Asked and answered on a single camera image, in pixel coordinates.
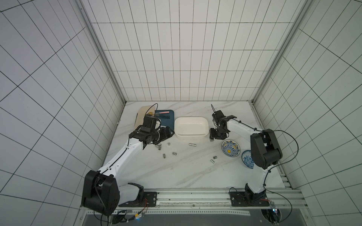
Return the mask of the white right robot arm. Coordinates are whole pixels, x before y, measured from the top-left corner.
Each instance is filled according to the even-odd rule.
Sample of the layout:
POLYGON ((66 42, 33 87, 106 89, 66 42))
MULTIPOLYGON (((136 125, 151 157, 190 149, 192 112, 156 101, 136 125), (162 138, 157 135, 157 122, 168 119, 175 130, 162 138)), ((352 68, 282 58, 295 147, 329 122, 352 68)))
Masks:
POLYGON ((249 181, 245 185, 244 200, 252 205, 266 197, 266 178, 282 158, 282 151, 273 130, 259 130, 231 119, 216 123, 210 129, 211 140, 225 140, 233 132, 250 142, 251 159, 254 167, 249 181))

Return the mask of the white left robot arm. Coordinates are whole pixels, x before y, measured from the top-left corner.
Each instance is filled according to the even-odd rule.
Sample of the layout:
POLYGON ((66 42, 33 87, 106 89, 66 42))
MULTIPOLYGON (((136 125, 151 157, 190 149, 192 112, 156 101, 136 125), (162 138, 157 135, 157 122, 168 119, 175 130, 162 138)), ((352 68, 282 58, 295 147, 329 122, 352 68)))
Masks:
POLYGON ((122 173, 130 160, 148 144, 158 145, 173 135, 174 131, 168 126, 157 130, 138 126, 129 134, 118 154, 99 170, 90 170, 86 174, 81 206, 110 216, 119 205, 132 202, 141 205, 144 202, 143 186, 122 181, 122 173))

